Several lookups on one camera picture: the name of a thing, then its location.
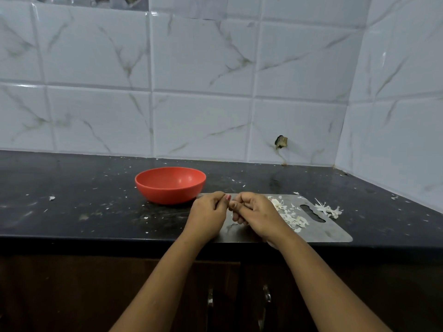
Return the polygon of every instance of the cabinet handle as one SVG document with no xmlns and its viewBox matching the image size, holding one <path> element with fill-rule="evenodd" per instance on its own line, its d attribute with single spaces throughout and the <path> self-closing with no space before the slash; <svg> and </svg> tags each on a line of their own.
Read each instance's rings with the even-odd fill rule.
<svg viewBox="0 0 443 332">
<path fill-rule="evenodd" d="M 212 310 L 214 307 L 213 289 L 208 293 L 208 311 L 206 313 L 206 332 L 212 331 Z"/>
<path fill-rule="evenodd" d="M 263 294 L 264 294 L 264 307 L 263 307 L 263 316 L 262 319 L 258 319 L 258 327 L 260 332 L 264 332 L 265 329 L 265 319 L 266 319 L 266 309 L 269 309 L 269 305 L 271 304 L 271 294 L 269 293 L 268 286 L 263 285 Z"/>
</svg>

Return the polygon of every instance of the forearm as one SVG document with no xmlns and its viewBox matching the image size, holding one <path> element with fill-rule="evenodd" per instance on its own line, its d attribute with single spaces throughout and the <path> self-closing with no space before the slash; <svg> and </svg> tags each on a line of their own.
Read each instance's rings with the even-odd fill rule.
<svg viewBox="0 0 443 332">
<path fill-rule="evenodd" d="M 320 332 L 390 331 L 298 235 L 278 248 Z"/>
<path fill-rule="evenodd" d="M 169 331 L 186 276 L 201 245 L 180 236 L 110 332 Z"/>
</svg>

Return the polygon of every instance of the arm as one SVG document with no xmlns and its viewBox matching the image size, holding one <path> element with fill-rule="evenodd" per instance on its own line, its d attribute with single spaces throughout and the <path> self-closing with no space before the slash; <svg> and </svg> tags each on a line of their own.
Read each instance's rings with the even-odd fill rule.
<svg viewBox="0 0 443 332">
<path fill-rule="evenodd" d="M 320 332 L 390 329 L 347 287 L 322 258 L 283 221 L 263 195 L 240 193 L 229 208 L 282 253 Z"/>
<path fill-rule="evenodd" d="M 169 331 L 187 273 L 202 247 L 222 228 L 229 199 L 230 195 L 215 192 L 193 203 L 183 233 L 110 332 Z"/>
</svg>

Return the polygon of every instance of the granite countertop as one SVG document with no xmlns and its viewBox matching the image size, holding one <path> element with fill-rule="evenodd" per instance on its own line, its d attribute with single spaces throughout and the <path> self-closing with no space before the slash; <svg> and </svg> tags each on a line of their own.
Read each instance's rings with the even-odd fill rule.
<svg viewBox="0 0 443 332">
<path fill-rule="evenodd" d="M 203 192 L 299 192 L 339 205 L 344 212 L 336 222 L 353 241 L 311 244 L 331 262 L 443 261 L 442 214 L 401 196 L 392 199 L 389 191 L 334 168 L 18 151 L 0 151 L 2 254 L 160 257 L 180 235 L 191 206 L 159 206 L 139 194 L 136 174 L 162 166 L 203 171 Z M 199 256 L 276 257 L 248 227 L 222 233 Z"/>
</svg>

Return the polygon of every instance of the cutting board handle hole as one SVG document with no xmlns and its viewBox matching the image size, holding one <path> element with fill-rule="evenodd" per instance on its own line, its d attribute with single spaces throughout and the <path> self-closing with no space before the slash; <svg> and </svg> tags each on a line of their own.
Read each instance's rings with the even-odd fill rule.
<svg viewBox="0 0 443 332">
<path fill-rule="evenodd" d="M 311 217 L 312 220 L 317 221 L 318 223 L 326 223 L 322 218 L 316 215 L 308 205 L 300 205 L 302 210 Z"/>
</svg>

